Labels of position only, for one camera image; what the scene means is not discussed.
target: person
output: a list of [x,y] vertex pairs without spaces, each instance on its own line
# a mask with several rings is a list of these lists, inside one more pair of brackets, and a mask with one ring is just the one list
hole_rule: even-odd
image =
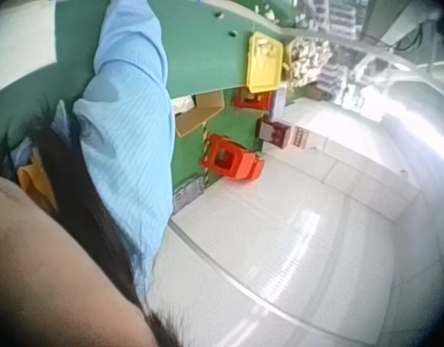
[[111,0],[93,65],[65,133],[30,136],[52,216],[0,177],[2,346],[182,345],[145,299],[172,210],[175,134],[146,0]]

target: white paper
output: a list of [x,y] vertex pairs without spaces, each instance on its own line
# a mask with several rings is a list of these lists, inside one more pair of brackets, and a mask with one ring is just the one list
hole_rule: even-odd
[[0,8],[0,90],[56,63],[55,1],[9,0]]

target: black hair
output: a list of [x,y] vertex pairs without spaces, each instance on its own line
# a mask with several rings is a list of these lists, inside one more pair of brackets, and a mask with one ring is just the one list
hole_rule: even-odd
[[143,309],[146,300],[137,295],[127,242],[104,206],[87,171],[80,147],[79,129],[76,117],[71,117],[71,144],[63,141],[49,127],[31,135],[54,191],[57,205],[54,217],[122,295],[144,314],[158,346],[180,347],[182,344],[173,322],[148,308]]

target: white tiled floor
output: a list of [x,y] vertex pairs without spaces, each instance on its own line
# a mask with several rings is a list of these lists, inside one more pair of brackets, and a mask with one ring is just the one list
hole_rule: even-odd
[[375,211],[267,156],[259,180],[220,181],[174,221],[279,309],[331,337],[377,342],[393,280],[393,240],[391,222]]

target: bright light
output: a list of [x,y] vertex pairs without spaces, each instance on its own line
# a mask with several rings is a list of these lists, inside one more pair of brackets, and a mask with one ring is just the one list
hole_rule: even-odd
[[408,112],[406,107],[390,98],[381,95],[373,86],[362,89],[362,95],[371,104],[366,108],[367,118],[376,120],[382,113],[388,113],[396,117],[401,123],[419,140],[423,141],[429,148],[434,150],[444,160],[444,137],[422,116],[414,112]]
[[444,160],[444,137],[419,114],[405,112],[398,116],[402,124]]
[[402,71],[410,71],[410,68],[406,67],[403,64],[394,63],[394,67],[399,69],[399,70],[402,70]]

